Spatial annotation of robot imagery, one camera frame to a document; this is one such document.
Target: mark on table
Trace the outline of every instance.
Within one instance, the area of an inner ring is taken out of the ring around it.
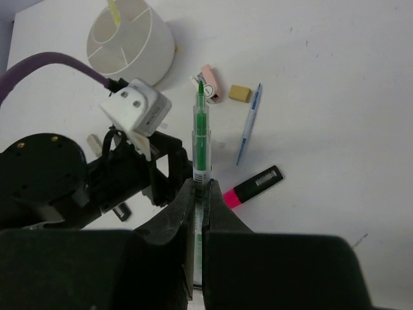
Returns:
[[[359,246],[359,244],[368,236],[368,234],[365,234],[364,236],[362,236],[359,240],[357,240],[357,242],[355,244],[352,245],[352,249],[355,249],[357,246]]]

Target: yellow pen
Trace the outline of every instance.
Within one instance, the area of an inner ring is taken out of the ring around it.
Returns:
[[[114,18],[115,25],[119,26],[119,24],[121,23],[121,15],[119,14],[119,10],[116,7],[115,1],[108,0],[108,5],[109,5],[110,13],[112,13],[112,16]]]

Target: yellow eraser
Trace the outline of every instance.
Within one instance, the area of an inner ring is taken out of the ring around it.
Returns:
[[[228,97],[233,100],[248,102],[250,99],[251,90],[248,87],[232,85]]]

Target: green marker tip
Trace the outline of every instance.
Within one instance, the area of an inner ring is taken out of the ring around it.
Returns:
[[[198,85],[198,94],[199,95],[203,95],[204,94],[204,83],[202,83],[202,81],[199,82]]]

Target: green pen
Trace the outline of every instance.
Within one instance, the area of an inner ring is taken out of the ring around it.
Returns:
[[[206,104],[204,85],[199,82],[194,106],[194,131],[192,132],[192,162],[195,182],[195,259],[194,283],[202,284],[202,219],[203,196],[211,179],[211,132],[209,130],[209,107]]]

